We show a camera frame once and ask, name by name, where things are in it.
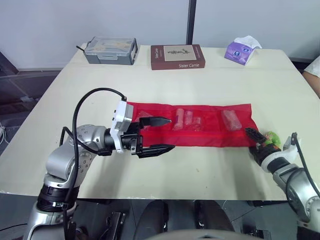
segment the clear plastic container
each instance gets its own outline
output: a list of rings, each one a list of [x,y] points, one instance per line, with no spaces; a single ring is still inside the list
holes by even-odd
[[[94,37],[84,54],[91,64],[133,64],[138,46],[135,38]]]

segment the red mesh bag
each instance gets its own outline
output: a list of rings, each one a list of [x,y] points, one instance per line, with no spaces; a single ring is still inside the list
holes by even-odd
[[[136,103],[133,105],[133,122],[142,117],[165,117],[171,123],[141,130],[143,145],[171,144],[199,147],[251,147],[255,143],[245,133],[245,128],[257,130],[251,119],[251,104],[168,105]]]

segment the book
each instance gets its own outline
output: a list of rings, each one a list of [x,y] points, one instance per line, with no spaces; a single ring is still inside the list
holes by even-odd
[[[152,45],[152,70],[202,69],[206,60],[199,44]]]

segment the black cable wire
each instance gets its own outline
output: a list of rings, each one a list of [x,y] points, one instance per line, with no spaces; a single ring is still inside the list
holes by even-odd
[[[99,87],[99,88],[95,88],[89,92],[87,92],[78,102],[78,104],[75,107],[74,113],[73,113],[73,118],[72,118],[72,138],[73,138],[73,149],[74,149],[74,174],[72,175],[72,180],[70,183],[70,187],[68,189],[68,192],[65,196],[64,202],[68,203],[70,196],[72,194],[72,191],[75,187],[76,181],[77,181],[77,177],[78,177],[78,168],[79,168],[79,149],[78,149],[78,144],[80,143],[80,141],[78,141],[78,137],[77,137],[77,118],[78,118],[78,113],[80,110],[80,107],[82,105],[82,103],[87,99],[87,97],[89,97],[91,94],[95,93],[95,92],[99,92],[99,91],[109,91],[109,92],[113,92],[115,94],[118,94],[121,97],[122,101],[127,101],[127,97],[125,95],[123,95],[121,92],[114,90],[112,88],[108,88],[108,87]],[[63,230],[64,230],[64,238],[67,240],[68,237],[68,216],[67,216],[67,209],[63,209]]]
[[[22,223],[22,224],[17,224],[17,225],[8,226],[8,227],[6,227],[6,228],[0,229],[0,232],[1,232],[1,231],[4,231],[4,230],[7,230],[7,229],[11,229],[11,228],[23,226],[23,225],[28,225],[28,223]]]
[[[305,157],[301,151],[301,148],[300,148],[300,144],[299,144],[299,141],[298,141],[298,138],[297,138],[297,134],[294,134],[293,135],[293,140],[294,140],[294,143],[296,144],[296,148],[298,150],[298,153],[299,153],[299,156],[300,156],[300,159],[301,159],[301,162],[302,162],[302,165],[304,167],[304,170],[305,170],[305,174],[311,184],[311,186],[313,187],[314,191],[316,192],[316,194],[318,195],[318,197],[320,198],[320,192],[315,184],[315,182],[313,181],[311,175],[310,175],[310,172],[308,170],[308,167],[307,167],[307,164],[306,164],[306,160],[305,160]]]

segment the table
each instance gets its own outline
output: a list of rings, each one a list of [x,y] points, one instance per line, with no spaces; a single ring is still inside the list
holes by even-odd
[[[282,50],[257,49],[242,66],[224,58],[224,48],[202,48],[202,69],[151,70],[150,46],[142,45],[133,66],[88,64],[78,51],[45,92],[0,157],[0,191],[37,196],[48,155],[58,147],[63,126],[71,128],[80,98],[109,87],[128,101],[172,105],[252,104],[262,132],[284,143],[292,132],[313,179],[320,175],[320,101]],[[81,107],[78,125],[109,128],[119,97],[98,92]],[[272,175],[242,147],[176,147],[159,157],[97,156],[80,187],[79,198],[284,200]]]

